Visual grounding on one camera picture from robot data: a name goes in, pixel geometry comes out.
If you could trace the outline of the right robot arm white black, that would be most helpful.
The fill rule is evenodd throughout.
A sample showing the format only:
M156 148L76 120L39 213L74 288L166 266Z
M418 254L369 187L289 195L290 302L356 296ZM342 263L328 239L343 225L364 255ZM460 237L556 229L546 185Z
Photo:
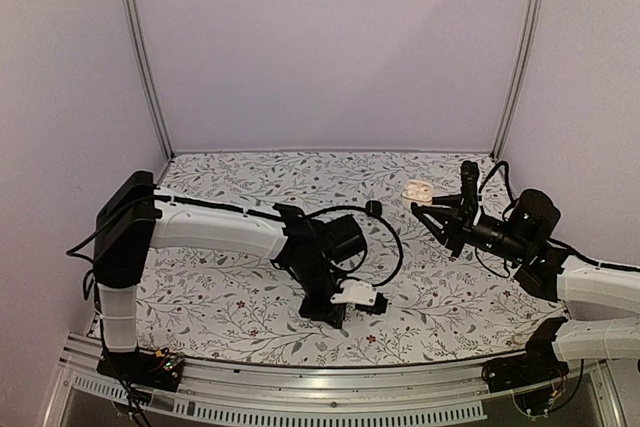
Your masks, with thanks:
M545 320L518 359L524 382L539 382L556 362L639 357L638 268L590 260L553 241L560 212L543 192L523 191L506 220L484 214L471 193L413 202L410 210L452 256L470 246L515 263L514 280L535 298L624 311L609 320Z

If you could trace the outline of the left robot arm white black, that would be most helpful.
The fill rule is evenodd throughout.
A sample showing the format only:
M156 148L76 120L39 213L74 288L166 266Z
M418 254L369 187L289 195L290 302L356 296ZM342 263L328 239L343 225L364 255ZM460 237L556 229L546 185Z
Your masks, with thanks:
M269 211L183 197L158 187L147 171L133 173L100 210L96 227L68 250L91 245L102 335L111 366L128 381L148 373L136 348L136 292L150 249L193 247L248 254L285 270L304 291L302 317L342 325L344 307L372 307L377 291L338 270L363 253L366 241L350 215L322 222L301 209L276 204Z

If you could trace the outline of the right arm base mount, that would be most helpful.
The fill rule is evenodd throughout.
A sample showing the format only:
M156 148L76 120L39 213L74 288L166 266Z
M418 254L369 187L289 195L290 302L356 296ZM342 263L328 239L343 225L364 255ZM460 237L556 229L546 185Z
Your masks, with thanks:
M526 342L522 354L485 362L481 378L489 391L501 392L566 376L568 363L559 360L552 347L557 331L566 322L564 317L546 319Z

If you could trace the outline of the black earbud charging case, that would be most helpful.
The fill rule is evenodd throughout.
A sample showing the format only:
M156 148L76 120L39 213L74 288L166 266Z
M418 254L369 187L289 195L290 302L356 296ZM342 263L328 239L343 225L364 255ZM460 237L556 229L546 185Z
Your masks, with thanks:
M365 210L369 216L381 216L383 214L383 207L378 200L369 200L365 203Z

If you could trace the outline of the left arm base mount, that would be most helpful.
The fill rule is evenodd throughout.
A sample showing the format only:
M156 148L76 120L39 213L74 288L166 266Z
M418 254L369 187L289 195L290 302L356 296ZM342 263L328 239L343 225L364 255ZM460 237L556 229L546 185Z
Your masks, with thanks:
M97 372L118 381L168 392L176 392L182 379L185 356L164 348L154 352L116 353L102 351Z

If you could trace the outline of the white charging case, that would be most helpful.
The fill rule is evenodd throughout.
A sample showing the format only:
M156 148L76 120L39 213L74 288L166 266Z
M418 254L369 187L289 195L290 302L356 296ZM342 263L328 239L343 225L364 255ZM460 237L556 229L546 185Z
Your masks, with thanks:
M400 198L403 206L410 210L413 204L417 206L432 206L433 185L427 181L412 179L405 183Z

